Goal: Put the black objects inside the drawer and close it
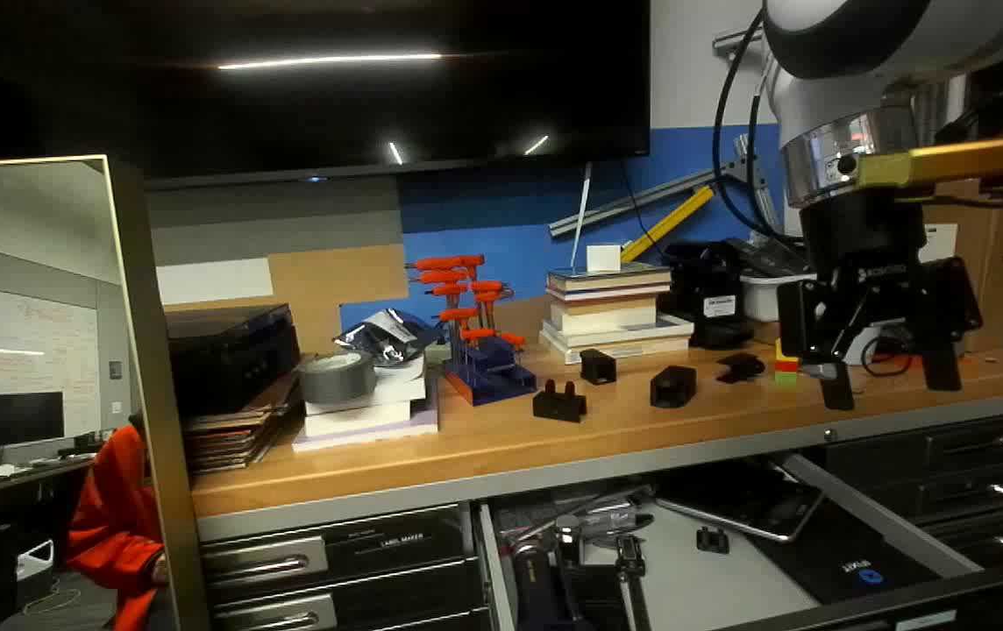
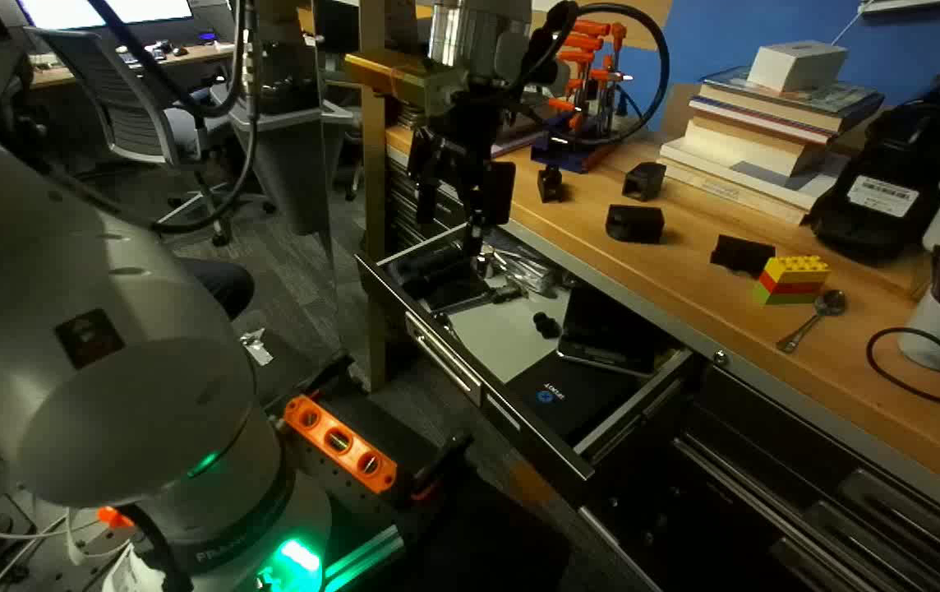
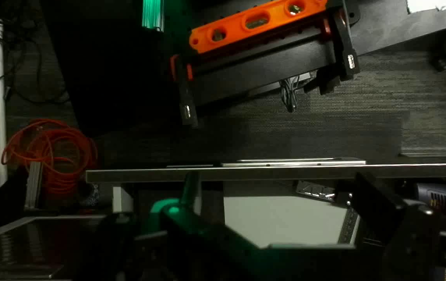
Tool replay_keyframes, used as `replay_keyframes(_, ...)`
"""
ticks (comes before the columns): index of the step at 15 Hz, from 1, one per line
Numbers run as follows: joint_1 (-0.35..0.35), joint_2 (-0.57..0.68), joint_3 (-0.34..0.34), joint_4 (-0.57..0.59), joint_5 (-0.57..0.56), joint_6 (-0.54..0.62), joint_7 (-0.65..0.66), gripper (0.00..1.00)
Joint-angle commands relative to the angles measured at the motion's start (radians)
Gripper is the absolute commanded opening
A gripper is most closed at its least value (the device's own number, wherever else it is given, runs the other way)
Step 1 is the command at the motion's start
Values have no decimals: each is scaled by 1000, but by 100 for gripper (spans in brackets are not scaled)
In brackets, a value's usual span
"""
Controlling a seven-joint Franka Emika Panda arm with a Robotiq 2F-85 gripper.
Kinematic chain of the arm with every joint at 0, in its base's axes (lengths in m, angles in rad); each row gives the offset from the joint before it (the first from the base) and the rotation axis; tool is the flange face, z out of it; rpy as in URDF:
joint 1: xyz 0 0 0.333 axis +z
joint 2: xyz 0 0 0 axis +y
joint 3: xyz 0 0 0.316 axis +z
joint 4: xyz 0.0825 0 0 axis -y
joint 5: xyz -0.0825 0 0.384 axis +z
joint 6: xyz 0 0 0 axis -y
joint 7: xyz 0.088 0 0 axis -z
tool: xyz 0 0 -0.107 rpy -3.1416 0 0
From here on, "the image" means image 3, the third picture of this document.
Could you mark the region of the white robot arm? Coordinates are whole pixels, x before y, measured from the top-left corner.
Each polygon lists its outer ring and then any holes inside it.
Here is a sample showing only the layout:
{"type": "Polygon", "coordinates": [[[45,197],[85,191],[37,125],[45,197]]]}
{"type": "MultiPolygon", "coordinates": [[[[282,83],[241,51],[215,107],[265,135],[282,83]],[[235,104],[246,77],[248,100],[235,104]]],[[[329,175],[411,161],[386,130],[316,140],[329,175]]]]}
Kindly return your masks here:
{"type": "Polygon", "coordinates": [[[358,174],[346,186],[350,207],[375,233],[375,247],[260,249],[224,225],[210,225],[191,210],[190,191],[152,214],[154,225],[134,238],[160,247],[176,278],[205,271],[232,281],[430,281],[446,269],[446,222],[424,205],[358,174]]]}

